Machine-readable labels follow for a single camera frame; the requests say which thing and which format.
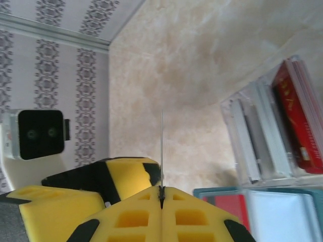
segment camera lens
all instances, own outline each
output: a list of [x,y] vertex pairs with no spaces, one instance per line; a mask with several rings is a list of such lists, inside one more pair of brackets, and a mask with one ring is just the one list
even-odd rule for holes
[[57,136],[57,129],[55,128],[50,128],[48,130],[48,135],[51,137],[51,138],[55,138]]
[[38,137],[38,134],[37,134],[36,130],[29,130],[29,131],[27,132],[27,138],[28,138],[29,140],[36,140],[36,139],[37,139],[37,137]]

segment camera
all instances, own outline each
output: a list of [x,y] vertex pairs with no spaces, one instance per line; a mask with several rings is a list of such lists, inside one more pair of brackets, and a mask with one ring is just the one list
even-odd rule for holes
[[65,129],[59,110],[8,110],[3,116],[4,155],[31,160],[60,154],[64,151]]

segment wallpaper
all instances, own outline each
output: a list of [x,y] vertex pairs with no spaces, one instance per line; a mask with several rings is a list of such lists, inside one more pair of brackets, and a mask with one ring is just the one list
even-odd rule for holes
[[0,12],[112,41],[144,0],[0,0]]
[[6,109],[59,109],[71,121],[68,169],[108,157],[108,64],[106,52],[0,30],[0,121]]

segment red book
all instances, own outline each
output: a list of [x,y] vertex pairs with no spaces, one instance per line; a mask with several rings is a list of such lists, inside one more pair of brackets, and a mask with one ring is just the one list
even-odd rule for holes
[[298,165],[309,173],[323,173],[323,163],[313,133],[297,96],[286,61],[282,63],[273,82],[276,99],[285,115],[292,146],[298,155]]

